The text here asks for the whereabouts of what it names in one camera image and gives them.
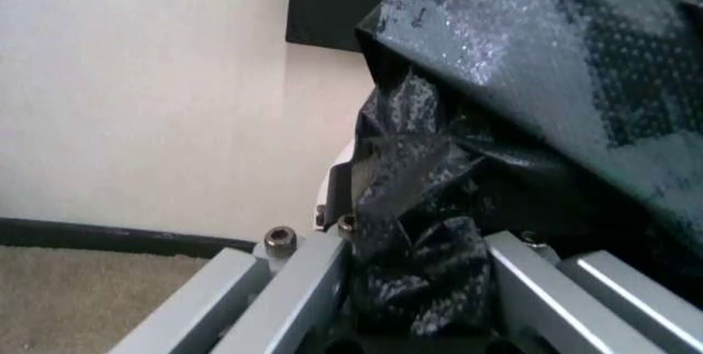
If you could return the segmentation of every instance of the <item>silver metal bar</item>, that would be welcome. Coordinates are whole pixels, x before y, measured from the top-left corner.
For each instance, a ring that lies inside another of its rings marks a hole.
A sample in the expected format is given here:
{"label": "silver metal bar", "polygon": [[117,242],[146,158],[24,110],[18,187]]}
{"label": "silver metal bar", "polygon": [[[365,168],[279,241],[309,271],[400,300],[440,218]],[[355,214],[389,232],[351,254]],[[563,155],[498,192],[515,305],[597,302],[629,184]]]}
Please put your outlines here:
{"label": "silver metal bar", "polygon": [[703,352],[703,312],[610,253],[568,259],[559,269],[667,352]]}
{"label": "silver metal bar", "polygon": [[223,249],[110,353],[208,352],[269,278],[265,261]]}
{"label": "silver metal bar", "polygon": [[539,336],[559,352],[661,352],[509,232],[486,240],[510,336]]}
{"label": "silver metal bar", "polygon": [[295,352],[308,331],[326,328],[337,313],[346,252],[344,240],[313,232],[212,353]]}

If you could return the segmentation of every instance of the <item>beige carpet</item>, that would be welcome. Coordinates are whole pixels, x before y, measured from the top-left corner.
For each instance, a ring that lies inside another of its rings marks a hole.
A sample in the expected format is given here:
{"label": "beige carpet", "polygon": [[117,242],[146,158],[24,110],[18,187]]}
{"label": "beige carpet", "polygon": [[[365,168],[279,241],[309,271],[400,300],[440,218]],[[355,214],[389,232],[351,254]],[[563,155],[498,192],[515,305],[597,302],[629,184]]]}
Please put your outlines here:
{"label": "beige carpet", "polygon": [[0,353],[106,352],[206,262],[0,246]]}

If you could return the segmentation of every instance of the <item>black plastic bag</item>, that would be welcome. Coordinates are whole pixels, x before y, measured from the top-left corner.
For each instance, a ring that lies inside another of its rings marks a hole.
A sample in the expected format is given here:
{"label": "black plastic bag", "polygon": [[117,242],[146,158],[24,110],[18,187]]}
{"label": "black plastic bag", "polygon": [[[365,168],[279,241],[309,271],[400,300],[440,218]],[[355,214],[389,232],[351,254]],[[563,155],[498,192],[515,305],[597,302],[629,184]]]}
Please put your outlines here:
{"label": "black plastic bag", "polygon": [[352,171],[360,326],[490,327],[481,236],[504,229],[700,284],[701,7],[383,0],[357,30],[377,86]]}

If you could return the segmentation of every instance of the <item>white wall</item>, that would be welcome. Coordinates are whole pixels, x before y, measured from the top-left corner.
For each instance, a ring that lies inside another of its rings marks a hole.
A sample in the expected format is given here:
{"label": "white wall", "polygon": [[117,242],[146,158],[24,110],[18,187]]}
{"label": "white wall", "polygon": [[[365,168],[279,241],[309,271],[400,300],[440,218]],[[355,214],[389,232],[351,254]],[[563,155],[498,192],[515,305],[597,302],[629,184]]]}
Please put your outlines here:
{"label": "white wall", "polygon": [[371,80],[287,0],[0,0],[0,216],[258,239],[310,224]]}

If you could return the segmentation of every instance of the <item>hex bolt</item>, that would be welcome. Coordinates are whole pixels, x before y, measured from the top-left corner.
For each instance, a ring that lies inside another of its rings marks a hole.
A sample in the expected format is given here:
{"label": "hex bolt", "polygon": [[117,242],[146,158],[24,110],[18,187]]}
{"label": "hex bolt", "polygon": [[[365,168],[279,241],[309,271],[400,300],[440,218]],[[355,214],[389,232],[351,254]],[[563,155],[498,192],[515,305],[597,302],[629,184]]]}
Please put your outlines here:
{"label": "hex bolt", "polygon": [[296,232],[289,226],[276,226],[263,237],[266,253],[274,258],[291,256],[297,248]]}
{"label": "hex bolt", "polygon": [[352,214],[344,214],[337,219],[339,234],[348,237],[356,231],[356,218]]}
{"label": "hex bolt", "polygon": [[547,240],[544,236],[532,231],[522,231],[520,232],[520,239],[533,249],[543,249],[547,247]]}

